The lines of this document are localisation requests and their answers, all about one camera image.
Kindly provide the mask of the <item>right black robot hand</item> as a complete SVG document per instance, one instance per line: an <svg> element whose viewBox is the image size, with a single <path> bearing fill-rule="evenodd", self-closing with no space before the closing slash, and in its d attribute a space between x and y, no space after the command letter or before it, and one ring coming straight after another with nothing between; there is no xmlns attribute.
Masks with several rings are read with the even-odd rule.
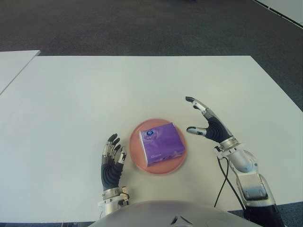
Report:
<svg viewBox="0 0 303 227"><path fill-rule="evenodd" d="M204 136L217 143L222 143L223 141L233 137L232 133L225 127L209 107L193 97L186 96L185 100L190 102L194 109L199 110L208 122L207 128L195 126L187 127L188 133Z"/></svg>

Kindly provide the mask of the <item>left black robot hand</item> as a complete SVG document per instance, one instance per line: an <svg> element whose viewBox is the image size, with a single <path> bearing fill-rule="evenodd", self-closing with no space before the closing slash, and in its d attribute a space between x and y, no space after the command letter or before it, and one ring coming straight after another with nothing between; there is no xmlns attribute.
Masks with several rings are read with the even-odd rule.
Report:
<svg viewBox="0 0 303 227"><path fill-rule="evenodd" d="M120 144L118 134L112 134L106 141L102 151L101 182L103 190L119 187L127 152Z"/></svg>

